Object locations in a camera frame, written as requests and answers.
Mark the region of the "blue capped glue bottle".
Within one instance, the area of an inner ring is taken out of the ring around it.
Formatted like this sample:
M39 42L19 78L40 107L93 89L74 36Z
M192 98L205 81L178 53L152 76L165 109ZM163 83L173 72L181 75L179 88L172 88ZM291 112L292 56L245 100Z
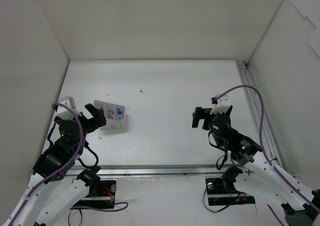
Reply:
M116 116L118 121L122 121L124 118L124 113L121 107L117 107Z

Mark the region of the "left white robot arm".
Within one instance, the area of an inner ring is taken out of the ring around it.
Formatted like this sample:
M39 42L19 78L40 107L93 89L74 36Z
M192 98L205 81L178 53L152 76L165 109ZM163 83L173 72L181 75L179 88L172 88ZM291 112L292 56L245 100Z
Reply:
M68 210L81 198L99 192L97 173L101 168L97 164L86 166L67 192L45 207L51 193L80 159L84 148L89 146L86 136L107 123L103 110L91 103L85 105L91 118L86 118L68 102L54 103L52 108L57 113L54 125L58 126L59 138L50 142L36 161L23 196L5 225L53 225L62 210Z

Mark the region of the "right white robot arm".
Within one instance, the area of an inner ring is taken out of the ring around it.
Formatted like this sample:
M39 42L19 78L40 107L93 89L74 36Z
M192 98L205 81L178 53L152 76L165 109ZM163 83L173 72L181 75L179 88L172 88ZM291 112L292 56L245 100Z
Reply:
M239 164L224 171L222 188L228 193L247 193L268 206L279 205L288 225L315 225L320 217L320 191L302 184L265 156L255 141L233 129L231 111L232 107L223 113L197 107L192 114L191 126L197 128L203 120L203 130L214 139L212 147Z

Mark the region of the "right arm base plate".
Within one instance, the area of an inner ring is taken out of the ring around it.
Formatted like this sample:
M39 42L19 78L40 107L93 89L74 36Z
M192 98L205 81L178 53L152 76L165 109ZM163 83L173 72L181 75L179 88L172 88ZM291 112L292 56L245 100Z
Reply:
M253 196L237 191L233 186L231 189L226 189L220 178L205 178L205 185L202 204L212 213L222 212L231 206L256 203Z

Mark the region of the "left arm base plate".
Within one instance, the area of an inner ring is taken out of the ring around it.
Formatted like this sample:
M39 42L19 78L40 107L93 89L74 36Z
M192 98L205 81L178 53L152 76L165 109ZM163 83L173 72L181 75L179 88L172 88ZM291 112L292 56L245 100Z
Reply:
M114 210L116 203L116 181L96 180L84 182L73 180L71 186L73 205L67 217L68 225L82 225L85 210Z

